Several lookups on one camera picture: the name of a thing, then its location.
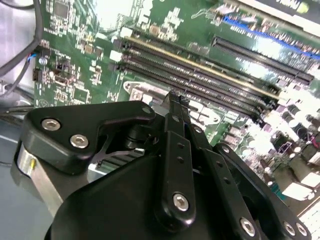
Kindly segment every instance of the silver bolt head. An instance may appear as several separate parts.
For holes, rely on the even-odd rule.
[[[60,123],[57,120],[52,118],[44,119],[41,122],[41,125],[45,130],[48,130],[48,131],[56,131],[61,128]]]
[[[73,135],[70,138],[70,143],[72,146],[78,149],[85,149],[89,145],[88,139],[81,134]]]
[[[284,225],[285,230],[286,230],[291,236],[295,236],[295,235],[296,235],[296,232],[295,232],[294,228],[293,228],[289,223],[287,223],[286,221],[284,221],[284,222],[283,222],[283,225]]]
[[[150,114],[150,113],[151,113],[150,108],[147,107],[147,106],[144,106],[144,107],[142,108],[142,110],[143,110],[145,113],[147,113],[147,114]]]
[[[185,212],[189,208],[189,202],[185,196],[180,193],[173,195],[173,204],[182,212]]]
[[[222,150],[225,151],[227,154],[230,152],[229,148],[226,146],[222,146]]]
[[[240,224],[241,224],[241,227],[243,228],[243,230],[250,237],[253,237],[254,235],[256,235],[255,227],[248,219],[246,219],[245,217],[240,218]]]
[[[172,115],[173,120],[175,120],[176,122],[180,122],[179,117],[177,117],[176,115]]]
[[[194,130],[199,134],[202,132],[201,128],[198,126],[194,126]]]
[[[299,232],[300,232],[303,236],[307,236],[307,235],[308,235],[306,229],[305,229],[300,223],[297,222],[295,225],[296,225],[296,227],[298,228]]]

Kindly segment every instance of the black connector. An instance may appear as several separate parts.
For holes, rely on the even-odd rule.
[[[42,73],[43,71],[40,68],[36,67],[35,69],[33,69],[32,80],[34,82],[42,82]]]

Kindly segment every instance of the integrated circuit chip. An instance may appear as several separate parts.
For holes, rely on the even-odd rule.
[[[159,32],[160,32],[160,28],[156,25],[151,25],[149,28],[149,32],[152,35],[158,36]]]
[[[94,48],[93,48],[92,45],[86,44],[86,45],[84,46],[84,52],[85,52],[86,54],[92,54],[93,49],[94,49]]]
[[[67,19],[68,18],[68,12],[69,12],[69,6],[62,3],[62,2],[59,2],[59,1],[56,1],[54,3],[54,14],[61,17],[61,18],[64,18],[64,19]]]
[[[79,88],[74,89],[73,98],[77,101],[85,103],[88,97],[88,92]]]

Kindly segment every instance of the blue slot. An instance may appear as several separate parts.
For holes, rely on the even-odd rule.
[[[279,39],[275,38],[274,36],[270,36],[269,34],[267,34],[265,32],[250,30],[247,25],[245,25],[243,23],[240,23],[240,22],[238,22],[236,20],[229,19],[227,16],[225,16],[223,18],[223,21],[225,23],[227,23],[227,24],[230,24],[230,25],[236,26],[238,28],[241,28],[241,29],[247,31],[248,33],[251,33],[251,34],[266,38],[266,39],[270,39],[270,40],[272,40],[272,41],[284,46],[285,48],[288,48],[288,49],[292,50],[293,52],[296,52],[298,54],[303,54],[303,55],[305,55],[307,57],[310,57],[312,59],[315,59],[315,60],[320,60],[320,55],[316,55],[316,54],[313,55],[311,52],[302,51],[301,49],[299,49],[299,48],[297,48],[295,46],[289,45],[286,42],[284,42],[282,40],[279,40]]]

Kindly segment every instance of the black memory slot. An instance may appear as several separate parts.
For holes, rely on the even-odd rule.
[[[125,68],[132,72],[164,83],[167,86],[173,87],[174,90],[185,95],[191,95],[196,98],[204,99],[215,106],[237,112],[243,117],[249,117],[253,120],[260,118],[260,114],[251,106],[241,103],[239,104],[239,102],[235,102],[233,99],[230,99],[225,95],[219,94],[213,90],[205,89],[204,87],[191,83],[187,80],[173,76],[166,76],[163,73],[152,71],[150,67],[142,66],[134,61],[126,62]]]
[[[259,87],[269,93],[278,95],[281,91],[281,89],[279,87],[277,87],[276,85],[274,85],[272,83],[269,83],[267,81],[261,80],[256,77],[253,77],[253,76],[246,74],[245,72],[241,72],[237,69],[231,68],[227,65],[224,65],[218,61],[215,61],[207,56],[200,55],[200,54],[198,54],[194,51],[191,51],[183,46],[180,46],[176,43],[159,39],[156,36],[148,35],[146,32],[144,32],[140,29],[132,28],[132,30],[133,30],[134,34],[136,34],[138,36],[144,36],[146,39],[149,40],[149,43],[152,43],[153,45],[155,45],[157,47],[165,48],[165,49],[171,48],[171,52],[172,51],[176,52],[178,50],[180,53],[186,53],[186,54],[188,54],[189,57],[195,59],[198,63],[200,63],[202,65],[203,65],[203,62],[207,61],[208,63],[215,65],[220,71],[223,70],[223,72],[226,72],[230,76],[233,76],[237,79],[245,80],[248,83],[252,83],[256,87]]]
[[[242,47],[218,36],[215,36],[213,38],[212,46],[232,56],[259,64],[279,75],[285,75],[286,77],[289,77],[305,85],[309,85],[310,82],[314,79],[314,77],[308,73],[305,73],[299,69],[286,65],[282,62],[264,56],[256,51],[252,51],[248,48]]]
[[[228,90],[225,90],[225,89],[221,88],[221,84],[214,84],[215,83],[214,81],[211,81],[210,83],[200,81],[199,79],[195,78],[193,75],[188,75],[188,72],[184,71],[181,67],[179,69],[178,68],[173,69],[172,65],[164,65],[163,63],[156,62],[153,59],[146,58],[141,55],[140,56],[130,55],[130,59],[134,60],[135,62],[140,63],[142,65],[150,65],[150,66],[157,68],[161,71],[168,72],[172,76],[185,79],[189,82],[194,82],[195,84],[202,86],[204,88],[207,88],[208,90],[213,90],[213,91],[218,92],[222,95],[228,96],[228,97],[234,99],[234,101],[240,101],[243,104],[251,105],[251,106],[258,108],[258,109],[259,108],[266,109],[266,105],[263,105],[257,101],[253,101],[252,99],[245,98],[241,95],[234,94],[233,92],[230,92]]]
[[[233,86],[233,87],[238,88],[240,90],[246,91],[246,92],[248,92],[250,94],[254,94],[255,96],[258,96],[258,97],[261,97],[261,98],[265,97],[265,95],[263,93],[255,91],[254,89],[250,89],[248,87],[243,87],[242,85],[239,85],[236,82],[230,81],[228,79],[225,79],[224,77],[221,77],[221,76],[218,76],[218,75],[213,74],[211,72],[208,72],[208,71],[205,71],[203,69],[197,68],[195,66],[192,66],[191,64],[188,64],[188,63],[185,63],[185,62],[181,62],[178,59],[175,59],[175,58],[170,57],[170,56],[168,56],[168,55],[166,55],[164,53],[161,53],[161,52],[158,52],[158,51],[154,51],[154,50],[152,50],[150,48],[147,48],[147,47],[144,47],[142,45],[139,45],[139,44],[137,44],[135,42],[130,41],[129,39],[126,39],[126,41],[130,42],[129,48],[132,49],[132,50],[138,50],[138,51],[141,51],[141,52],[145,52],[145,53],[148,53],[148,54],[163,58],[165,60],[168,60],[168,61],[171,61],[171,62],[175,63],[178,66],[181,66],[181,67],[184,67],[186,69],[192,70],[195,73],[203,74],[203,75],[205,75],[205,76],[207,76],[209,78],[216,79],[216,80],[218,80],[218,81],[220,81],[220,82],[222,82],[224,84]]]

